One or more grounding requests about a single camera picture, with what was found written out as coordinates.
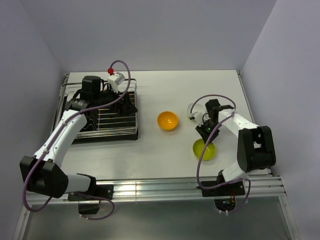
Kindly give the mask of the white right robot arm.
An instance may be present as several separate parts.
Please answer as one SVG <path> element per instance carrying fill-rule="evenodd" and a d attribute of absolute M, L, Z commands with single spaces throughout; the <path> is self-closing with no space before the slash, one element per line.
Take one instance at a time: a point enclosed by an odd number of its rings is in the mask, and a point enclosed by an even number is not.
<path fill-rule="evenodd" d="M 196 177 L 200 177 L 200 167 L 206 148 L 215 140 L 220 127 L 225 126 L 237 137 L 236 160 L 219 172 L 217 191 L 229 194 L 236 181 L 242 181 L 249 173 L 264 170 L 276 164 L 276 153 L 272 130 L 268 126 L 259 126 L 236 113 L 235 105 L 221 105 L 218 99 L 205 104 L 207 118 L 196 127 L 204 142 L 199 156 Z"/>

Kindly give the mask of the white square bowl green outside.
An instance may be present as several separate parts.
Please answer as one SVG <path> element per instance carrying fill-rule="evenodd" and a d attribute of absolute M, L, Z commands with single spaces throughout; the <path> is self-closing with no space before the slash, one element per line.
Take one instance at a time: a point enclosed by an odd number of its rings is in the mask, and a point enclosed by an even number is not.
<path fill-rule="evenodd" d="M 199 104 L 199 103 L 190 103 L 188 106 L 187 106 L 187 109 L 186 109 L 186 115 L 187 117 L 189 118 L 189 114 L 190 113 L 194 113 L 196 111 L 199 111 L 199 112 L 202 112 L 203 114 L 205 113 L 206 109 L 203 105 Z"/>

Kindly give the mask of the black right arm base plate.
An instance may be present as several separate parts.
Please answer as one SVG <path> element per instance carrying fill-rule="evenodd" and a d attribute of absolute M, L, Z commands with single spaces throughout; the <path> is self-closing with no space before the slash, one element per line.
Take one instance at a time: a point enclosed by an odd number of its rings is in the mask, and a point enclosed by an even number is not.
<path fill-rule="evenodd" d="M 244 196 L 245 187 L 240 182 L 226 184 L 215 189 L 202 189 L 200 186 L 196 187 L 201 190 L 203 197 L 226 197 L 226 196 Z"/>

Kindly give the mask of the orange bowl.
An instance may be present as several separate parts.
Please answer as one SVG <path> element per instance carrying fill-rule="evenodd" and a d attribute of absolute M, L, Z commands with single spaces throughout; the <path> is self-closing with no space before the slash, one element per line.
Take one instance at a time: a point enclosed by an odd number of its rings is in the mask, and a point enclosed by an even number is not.
<path fill-rule="evenodd" d="M 166 132 L 173 131 L 179 124 L 178 116 L 171 111 L 163 111 L 157 117 L 158 126 Z"/>

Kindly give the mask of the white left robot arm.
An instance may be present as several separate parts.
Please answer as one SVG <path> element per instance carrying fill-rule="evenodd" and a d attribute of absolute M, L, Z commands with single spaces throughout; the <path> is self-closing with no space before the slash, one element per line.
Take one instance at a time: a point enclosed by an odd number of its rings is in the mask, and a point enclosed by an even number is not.
<path fill-rule="evenodd" d="M 66 174 L 61 166 L 68 149 L 94 112 L 108 109 L 126 117 L 138 111 L 131 103 L 128 92 L 119 91 L 125 79 L 119 72 L 111 74 L 107 80 L 92 75 L 82 79 L 81 88 L 66 103 L 60 122 L 47 141 L 32 157 L 21 159 L 19 166 L 25 192 L 56 199 L 73 192 L 79 192 L 86 200 L 96 197 L 98 188 L 95 177 L 83 173 Z"/>

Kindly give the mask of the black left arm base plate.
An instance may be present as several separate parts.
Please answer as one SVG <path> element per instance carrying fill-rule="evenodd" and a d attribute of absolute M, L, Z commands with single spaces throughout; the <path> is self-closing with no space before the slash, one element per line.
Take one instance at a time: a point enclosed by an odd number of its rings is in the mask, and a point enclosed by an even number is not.
<path fill-rule="evenodd" d="M 94 200 L 97 200 L 96 197 L 112 200 L 113 193 L 114 193 L 114 185 L 113 184 L 100 184 L 100 185 L 96 186 L 93 193 L 85 192 L 84 194 L 86 196 L 75 194 L 75 193 L 74 194 L 69 193 L 67 200 L 70 202 L 94 201 Z"/>

